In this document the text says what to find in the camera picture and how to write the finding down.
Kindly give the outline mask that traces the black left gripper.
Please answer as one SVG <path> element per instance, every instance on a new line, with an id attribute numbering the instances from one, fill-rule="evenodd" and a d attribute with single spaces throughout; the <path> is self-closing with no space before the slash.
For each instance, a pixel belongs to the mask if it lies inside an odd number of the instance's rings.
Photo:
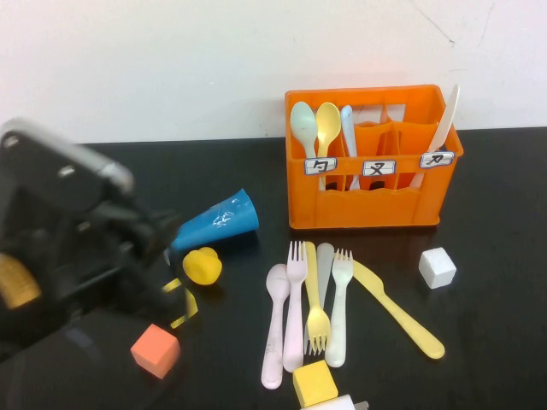
<path id="1" fill-rule="evenodd" d="M 70 212 L 16 189 L 1 223 L 2 341 L 37 342 L 99 307 L 166 330 L 192 319 L 197 300 L 179 278 L 133 281 L 137 257 L 154 263 L 182 225 L 174 210 L 150 219 L 112 201 Z"/>

